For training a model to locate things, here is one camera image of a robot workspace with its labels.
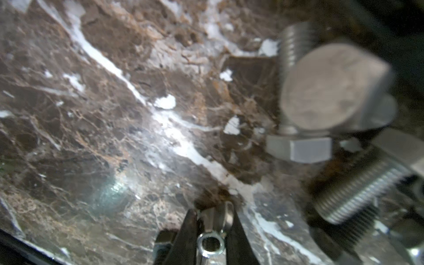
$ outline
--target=marble tile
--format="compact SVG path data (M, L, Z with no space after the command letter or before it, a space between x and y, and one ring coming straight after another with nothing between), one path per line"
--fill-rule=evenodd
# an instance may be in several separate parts
M1 229L67 264L151 264L159 230L231 199L261 264L329 264L302 214L323 164L263 150L278 67L256 39L288 17L232 0L17 2L0 9Z

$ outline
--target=bolt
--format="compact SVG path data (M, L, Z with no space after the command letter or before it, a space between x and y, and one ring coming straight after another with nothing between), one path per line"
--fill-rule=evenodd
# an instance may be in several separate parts
M299 22L286 27L279 35L280 47L280 91L284 80L295 64L318 43L318 33L311 23ZM279 133L281 135L295 135L298 130L291 121L281 113Z
M310 234L336 265L360 265L362 261L354 248L374 226L376 216L377 209L368 206L341 225L325 222L319 227L310 227Z
M174 243L177 232L162 230L156 237L155 246L153 247L153 265L162 265L168 256L169 250Z
M424 142L386 128L345 173L315 198L314 207L327 222L340 224L402 178L424 176Z

